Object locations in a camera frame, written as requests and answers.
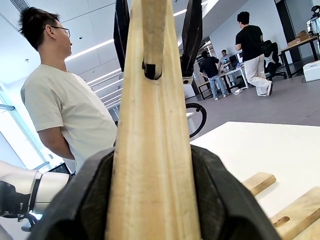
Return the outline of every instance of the person standing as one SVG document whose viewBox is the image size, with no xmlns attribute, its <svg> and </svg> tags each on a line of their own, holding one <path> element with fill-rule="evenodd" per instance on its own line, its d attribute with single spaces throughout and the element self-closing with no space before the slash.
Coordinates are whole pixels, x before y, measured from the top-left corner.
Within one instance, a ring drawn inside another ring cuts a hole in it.
<svg viewBox="0 0 320 240">
<path fill-rule="evenodd" d="M 220 62 L 219 62 L 219 65 L 218 65 L 218 69 L 220 70 L 221 68 L 221 65 L 224 66 L 224 67 L 229 67 L 229 70 L 233 70 L 233 67 L 232 67 L 232 64 L 231 64 L 231 61 L 230 61 L 230 55 L 227 54 L 227 50 L 222 50 L 221 51 L 221 54 L 222 54 L 222 58 L 220 59 Z"/>
<path fill-rule="evenodd" d="M 215 58 L 214 56 L 208 57 L 207 51 L 203 51 L 201 53 L 201 56 L 203 57 L 203 60 L 200 63 L 200 75 L 209 79 L 214 100 L 219 100 L 216 82 L 218 83 L 218 86 L 221 89 L 223 97 L 224 98 L 227 97 L 229 93 L 227 92 L 225 85 L 222 83 L 222 80 L 216 65 L 219 63 L 219 59 Z"/>
<path fill-rule="evenodd" d="M 250 14 L 242 11 L 237 16 L 241 31 L 235 38 L 235 49 L 242 49 L 244 71 L 248 83 L 256 87 L 258 96 L 270 96 L 273 82 L 268 81 L 265 75 L 265 56 L 262 50 L 264 42 L 263 33 L 258 26 L 249 25 Z"/>
<path fill-rule="evenodd" d="M 24 82 L 21 99 L 43 145 L 75 160 L 79 170 L 89 157 L 113 147 L 117 127 L 86 82 L 67 71 L 72 43 L 59 15 L 29 7 L 21 12 L 19 24 L 41 59 Z"/>
</svg>

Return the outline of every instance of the wooden stick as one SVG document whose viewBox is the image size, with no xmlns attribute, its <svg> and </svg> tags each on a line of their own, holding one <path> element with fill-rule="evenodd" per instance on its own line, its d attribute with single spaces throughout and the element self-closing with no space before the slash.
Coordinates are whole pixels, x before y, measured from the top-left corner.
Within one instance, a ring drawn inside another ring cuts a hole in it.
<svg viewBox="0 0 320 240">
<path fill-rule="evenodd" d="M 155 66 L 152 78 L 162 74 L 164 59 L 164 39 L 168 0 L 141 0 L 143 26 L 144 67 Z"/>
<path fill-rule="evenodd" d="M 254 176 L 245 180 L 242 184 L 252 193 L 253 196 L 256 196 L 274 184 L 276 180 L 275 176 L 270 173 L 258 172 Z"/>
<path fill-rule="evenodd" d="M 320 239 L 320 219 L 310 227 L 300 233 L 294 240 L 319 240 Z"/>
<path fill-rule="evenodd" d="M 283 240 L 292 240 L 319 218 L 320 187 L 314 187 L 272 217 L 271 222 Z"/>
<path fill-rule="evenodd" d="M 201 239 L 171 1 L 164 17 L 162 77 L 150 80 L 142 0 L 132 1 L 107 240 Z"/>
</svg>

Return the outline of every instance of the white ceiling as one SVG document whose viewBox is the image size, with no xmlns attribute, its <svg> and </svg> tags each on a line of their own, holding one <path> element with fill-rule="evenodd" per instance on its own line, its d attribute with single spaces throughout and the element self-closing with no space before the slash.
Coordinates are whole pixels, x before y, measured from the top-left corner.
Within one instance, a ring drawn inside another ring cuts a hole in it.
<svg viewBox="0 0 320 240">
<path fill-rule="evenodd" d="M 62 25 L 70 29 L 72 54 L 79 53 L 113 38 L 115 0 L 25 0 L 30 6 L 52 13 L 59 13 Z M 213 9 L 205 9 L 203 37 L 209 36 L 220 24 L 248 0 L 220 0 Z M 10 0 L 0 0 L 0 82 L 13 83 L 26 78 L 39 64 L 38 53 L 18 33 L 18 10 Z M 188 0 L 172 0 L 174 13 L 187 8 Z M 185 14 L 175 17 L 177 36 L 181 36 Z M 66 62 L 69 71 L 90 82 L 120 68 L 113 43 Z M 121 79 L 118 75 L 92 87 L 94 91 Z M 102 98 L 122 88 L 123 81 L 107 87 L 96 94 Z M 117 91 L 102 99 L 103 102 L 121 94 Z"/>
</svg>

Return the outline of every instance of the white tabletop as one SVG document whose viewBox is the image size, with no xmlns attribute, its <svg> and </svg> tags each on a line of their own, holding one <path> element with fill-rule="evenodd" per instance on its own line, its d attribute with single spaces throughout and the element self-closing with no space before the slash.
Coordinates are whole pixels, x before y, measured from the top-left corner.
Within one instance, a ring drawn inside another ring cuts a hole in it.
<svg viewBox="0 0 320 240">
<path fill-rule="evenodd" d="M 229 74 L 233 74 L 233 73 L 235 73 L 235 72 L 237 72 L 237 71 L 240 71 L 242 68 L 244 69 L 245 66 L 243 65 L 243 66 L 241 66 L 241 67 L 237 67 L 237 68 L 234 69 L 234 70 L 227 71 L 227 72 L 223 72 L 223 73 L 220 74 L 220 77 L 227 76 L 227 75 L 229 75 Z"/>
<path fill-rule="evenodd" d="M 191 144 L 220 157 L 241 182 L 258 172 L 277 181 L 256 196 L 272 217 L 315 186 L 320 186 L 320 127 L 227 122 Z"/>
<path fill-rule="evenodd" d="M 192 115 L 194 115 L 195 113 L 194 112 L 187 112 L 186 113 L 186 118 L 190 118 Z"/>
</svg>

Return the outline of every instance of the white box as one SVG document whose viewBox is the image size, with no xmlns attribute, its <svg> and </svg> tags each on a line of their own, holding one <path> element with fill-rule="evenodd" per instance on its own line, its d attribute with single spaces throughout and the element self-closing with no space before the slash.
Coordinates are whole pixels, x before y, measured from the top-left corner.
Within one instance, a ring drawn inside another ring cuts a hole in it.
<svg viewBox="0 0 320 240">
<path fill-rule="evenodd" d="M 306 82 L 320 79 L 320 60 L 308 63 L 303 66 L 303 73 Z"/>
</svg>

